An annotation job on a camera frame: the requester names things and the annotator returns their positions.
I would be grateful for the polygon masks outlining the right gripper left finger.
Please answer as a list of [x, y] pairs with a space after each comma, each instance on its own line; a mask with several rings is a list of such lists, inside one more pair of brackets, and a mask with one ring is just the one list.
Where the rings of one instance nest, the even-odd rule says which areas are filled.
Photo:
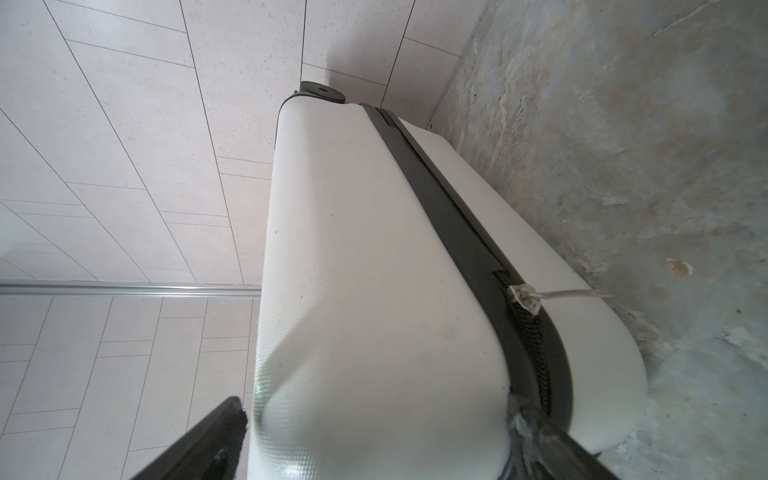
[[133, 476], [134, 480], [233, 480], [247, 432], [241, 399], [230, 396]]

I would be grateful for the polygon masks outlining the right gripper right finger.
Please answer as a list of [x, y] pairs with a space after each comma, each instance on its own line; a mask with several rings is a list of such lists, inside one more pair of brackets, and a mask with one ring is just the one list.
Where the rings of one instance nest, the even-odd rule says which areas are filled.
[[530, 401], [510, 394], [507, 479], [612, 479], [617, 477]]

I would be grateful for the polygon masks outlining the black suitcase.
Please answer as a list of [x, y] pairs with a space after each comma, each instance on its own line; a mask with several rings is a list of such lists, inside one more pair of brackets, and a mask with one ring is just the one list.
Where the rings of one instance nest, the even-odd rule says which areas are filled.
[[249, 477], [507, 479], [510, 394], [599, 461], [647, 377], [604, 294], [443, 137], [302, 82], [276, 127]]

